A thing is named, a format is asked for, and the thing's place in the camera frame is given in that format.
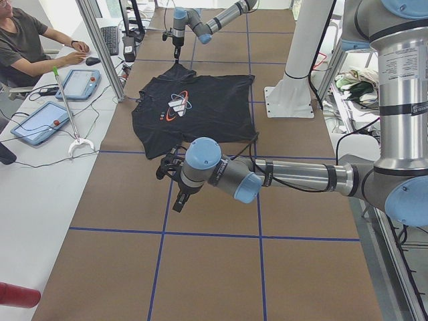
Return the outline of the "black graphic t-shirt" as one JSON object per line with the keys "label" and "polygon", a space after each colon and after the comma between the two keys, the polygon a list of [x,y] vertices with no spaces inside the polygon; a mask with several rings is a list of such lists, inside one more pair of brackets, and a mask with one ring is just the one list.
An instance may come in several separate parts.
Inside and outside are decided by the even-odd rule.
{"label": "black graphic t-shirt", "polygon": [[198,76],[174,64],[141,91],[132,111],[134,133],[146,157],[154,159],[176,145],[209,137],[243,142],[255,136],[249,112],[253,75]]}

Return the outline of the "pile of clothes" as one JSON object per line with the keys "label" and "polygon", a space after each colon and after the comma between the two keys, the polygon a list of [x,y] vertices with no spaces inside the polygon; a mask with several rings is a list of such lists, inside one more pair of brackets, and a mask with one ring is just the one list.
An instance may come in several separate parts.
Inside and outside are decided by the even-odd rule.
{"label": "pile of clothes", "polygon": [[338,74],[334,83],[342,97],[362,108],[379,107],[379,74],[370,68],[348,70]]}

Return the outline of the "black box on desk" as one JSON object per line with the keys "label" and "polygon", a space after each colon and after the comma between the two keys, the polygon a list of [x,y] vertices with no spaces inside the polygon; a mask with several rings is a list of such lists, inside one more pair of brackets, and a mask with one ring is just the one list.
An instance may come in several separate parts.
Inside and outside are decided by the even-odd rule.
{"label": "black box on desk", "polygon": [[134,62],[136,59],[136,44],[133,37],[123,36],[123,56],[126,62]]}

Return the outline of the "black keyboard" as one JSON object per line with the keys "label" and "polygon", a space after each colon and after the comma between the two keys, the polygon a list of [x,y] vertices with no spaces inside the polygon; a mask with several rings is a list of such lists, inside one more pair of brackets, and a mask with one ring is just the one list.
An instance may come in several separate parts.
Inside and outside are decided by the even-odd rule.
{"label": "black keyboard", "polygon": [[117,56],[119,52],[118,35],[119,29],[117,26],[101,27],[100,32],[108,52],[111,56]]}

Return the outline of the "black computer mouse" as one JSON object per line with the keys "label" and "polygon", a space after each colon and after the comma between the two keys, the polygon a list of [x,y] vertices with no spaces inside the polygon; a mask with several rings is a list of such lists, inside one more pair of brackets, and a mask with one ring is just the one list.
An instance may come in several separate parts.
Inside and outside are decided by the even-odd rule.
{"label": "black computer mouse", "polygon": [[85,64],[87,66],[93,66],[95,64],[100,63],[100,59],[99,58],[95,58],[95,57],[88,57],[86,58]]}

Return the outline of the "upper teach pendant tablet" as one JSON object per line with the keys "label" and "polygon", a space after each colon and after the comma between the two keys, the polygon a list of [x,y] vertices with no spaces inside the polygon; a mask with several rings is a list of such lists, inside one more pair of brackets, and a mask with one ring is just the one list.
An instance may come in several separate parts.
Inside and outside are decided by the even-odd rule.
{"label": "upper teach pendant tablet", "polygon": [[98,70],[70,70],[62,80],[67,100],[84,101],[90,98],[100,82]]}

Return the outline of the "teach pendant tablet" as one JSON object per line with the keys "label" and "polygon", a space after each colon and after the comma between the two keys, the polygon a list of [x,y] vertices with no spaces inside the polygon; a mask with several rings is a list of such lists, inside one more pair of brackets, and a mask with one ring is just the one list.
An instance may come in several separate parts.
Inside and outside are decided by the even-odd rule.
{"label": "teach pendant tablet", "polygon": [[62,80],[67,100],[84,101],[90,98],[100,82],[98,70],[70,70]]}
{"label": "teach pendant tablet", "polygon": [[47,102],[11,129],[10,133],[32,146],[48,140],[69,120],[68,111],[55,102]]}

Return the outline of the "reacher grabber tool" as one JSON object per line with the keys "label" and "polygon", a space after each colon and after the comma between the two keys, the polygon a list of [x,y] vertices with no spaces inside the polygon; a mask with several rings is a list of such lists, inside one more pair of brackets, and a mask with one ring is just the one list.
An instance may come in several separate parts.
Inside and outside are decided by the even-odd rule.
{"label": "reacher grabber tool", "polygon": [[86,138],[82,138],[78,132],[78,129],[74,123],[72,111],[70,110],[70,107],[69,107],[69,104],[68,104],[68,101],[67,101],[67,98],[66,98],[66,95],[64,92],[64,87],[62,86],[62,81],[60,80],[60,76],[58,74],[58,69],[55,66],[53,67],[53,73],[54,73],[55,79],[58,83],[58,87],[59,87],[60,93],[62,95],[62,100],[65,104],[65,107],[66,107],[66,110],[68,113],[70,124],[72,125],[72,129],[74,131],[74,141],[71,143],[70,147],[68,148],[69,156],[71,158],[73,158],[74,149],[78,146],[85,145],[85,144],[88,145],[93,152],[96,152],[94,143],[91,140],[88,140]]}

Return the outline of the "lower teach pendant tablet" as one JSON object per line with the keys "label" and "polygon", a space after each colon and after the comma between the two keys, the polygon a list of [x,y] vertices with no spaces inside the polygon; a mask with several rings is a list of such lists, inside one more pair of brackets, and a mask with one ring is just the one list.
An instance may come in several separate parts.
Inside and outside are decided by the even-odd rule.
{"label": "lower teach pendant tablet", "polygon": [[68,111],[55,102],[47,102],[11,129],[10,133],[32,146],[48,140],[69,120]]}

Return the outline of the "seated person in grey shirt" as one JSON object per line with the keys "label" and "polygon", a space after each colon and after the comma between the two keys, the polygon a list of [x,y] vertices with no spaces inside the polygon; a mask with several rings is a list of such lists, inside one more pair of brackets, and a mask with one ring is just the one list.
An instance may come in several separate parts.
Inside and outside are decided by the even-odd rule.
{"label": "seated person in grey shirt", "polygon": [[[72,53],[56,59],[43,50],[40,37],[54,40],[73,49]],[[11,88],[30,87],[53,68],[83,62],[90,48],[82,41],[49,28],[10,1],[1,2],[1,76]]]}

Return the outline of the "red cylinder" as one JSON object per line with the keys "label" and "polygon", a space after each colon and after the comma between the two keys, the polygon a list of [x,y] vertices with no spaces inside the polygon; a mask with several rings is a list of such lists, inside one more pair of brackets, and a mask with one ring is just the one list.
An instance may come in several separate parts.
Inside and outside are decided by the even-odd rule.
{"label": "red cylinder", "polygon": [[38,290],[1,282],[1,305],[17,308],[33,308],[41,299]]}

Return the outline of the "aluminium frame post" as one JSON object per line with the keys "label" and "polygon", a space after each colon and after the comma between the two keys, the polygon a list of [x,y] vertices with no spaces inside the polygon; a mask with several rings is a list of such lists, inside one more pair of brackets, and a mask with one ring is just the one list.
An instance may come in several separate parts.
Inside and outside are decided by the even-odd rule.
{"label": "aluminium frame post", "polygon": [[94,10],[92,9],[92,6],[88,0],[76,0],[76,5],[80,10],[90,39],[92,40],[94,48],[98,53],[106,76],[116,95],[117,101],[122,102],[125,98],[124,90],[116,73],[116,68],[114,67],[110,58],[110,54],[108,53],[108,48],[104,43]]}

